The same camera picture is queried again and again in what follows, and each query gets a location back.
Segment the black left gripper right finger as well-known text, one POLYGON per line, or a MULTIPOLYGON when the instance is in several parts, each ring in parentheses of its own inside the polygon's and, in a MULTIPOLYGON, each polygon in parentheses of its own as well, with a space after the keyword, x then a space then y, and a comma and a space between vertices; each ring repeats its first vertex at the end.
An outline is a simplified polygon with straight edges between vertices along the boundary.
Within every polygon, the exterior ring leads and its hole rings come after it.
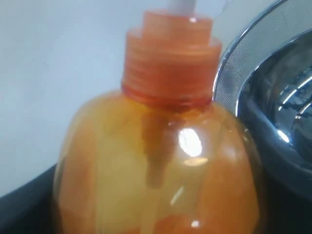
POLYGON ((312 202, 265 171, 253 173, 259 208, 255 234, 310 234, 312 202))

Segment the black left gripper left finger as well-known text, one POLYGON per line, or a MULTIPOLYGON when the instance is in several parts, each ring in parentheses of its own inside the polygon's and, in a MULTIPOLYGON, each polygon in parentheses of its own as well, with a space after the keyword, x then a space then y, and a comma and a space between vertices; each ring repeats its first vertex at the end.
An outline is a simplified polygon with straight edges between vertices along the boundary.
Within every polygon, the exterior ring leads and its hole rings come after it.
POLYGON ((2 234, 54 234, 52 190, 55 165, 0 198, 2 234))

